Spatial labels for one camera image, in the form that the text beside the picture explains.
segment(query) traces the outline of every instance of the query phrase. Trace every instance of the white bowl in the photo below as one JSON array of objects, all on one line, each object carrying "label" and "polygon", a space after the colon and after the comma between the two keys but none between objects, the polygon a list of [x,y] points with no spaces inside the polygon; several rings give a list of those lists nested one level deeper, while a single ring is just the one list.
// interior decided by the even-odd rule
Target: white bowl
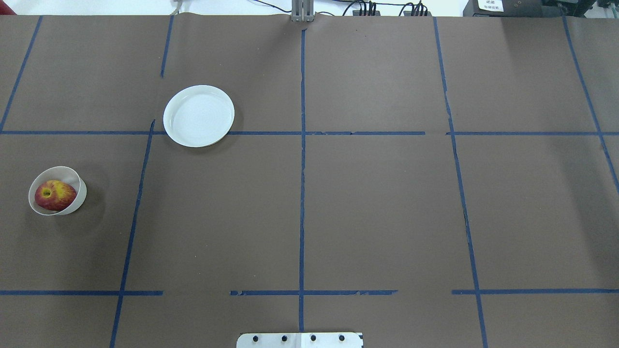
[{"label": "white bowl", "polygon": [[178,92],[163,111],[163,127],[175,142],[188,147],[215,144],[234,122],[234,105],[217,87],[195,85]]},{"label": "white bowl", "polygon": [[[71,185],[75,189],[77,196],[67,208],[61,211],[50,211],[40,207],[35,202],[35,192],[42,183],[48,180],[60,180],[63,183]],[[45,216],[66,215],[72,213],[76,211],[77,208],[82,205],[82,203],[84,203],[85,199],[86,184],[84,183],[82,178],[79,177],[77,172],[69,167],[53,167],[47,169],[43,173],[39,174],[39,176],[37,176],[35,181],[32,182],[32,185],[30,185],[30,190],[28,191],[28,202],[30,203],[30,207],[32,208],[32,210]]]}]

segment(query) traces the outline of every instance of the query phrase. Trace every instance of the white floor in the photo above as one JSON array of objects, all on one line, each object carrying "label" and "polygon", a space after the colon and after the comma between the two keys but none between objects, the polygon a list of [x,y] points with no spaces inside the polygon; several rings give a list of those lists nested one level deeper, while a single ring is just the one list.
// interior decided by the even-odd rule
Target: white floor
[{"label": "white floor", "polygon": [[[172,0],[5,0],[18,14],[53,15],[167,15],[176,7]],[[265,0],[282,9],[290,10],[291,0]],[[377,0],[395,4],[402,0]],[[424,5],[435,16],[460,17],[467,0],[424,0]],[[328,11],[342,15],[348,4],[332,0],[314,0],[316,12]],[[401,6],[379,5],[381,15],[398,15]],[[248,15],[281,13],[277,9],[262,5],[253,0],[184,0],[181,12],[215,15]],[[610,9],[594,5],[587,12],[589,18],[612,18]]]}]

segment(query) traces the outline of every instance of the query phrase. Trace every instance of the plate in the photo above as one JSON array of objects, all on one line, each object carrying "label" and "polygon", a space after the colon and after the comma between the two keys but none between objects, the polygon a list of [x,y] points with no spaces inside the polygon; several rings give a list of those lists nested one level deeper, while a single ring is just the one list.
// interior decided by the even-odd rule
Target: plate
[{"label": "plate", "polygon": [[163,111],[163,127],[175,142],[188,147],[215,144],[234,122],[234,105],[217,87],[195,85],[178,92]]}]

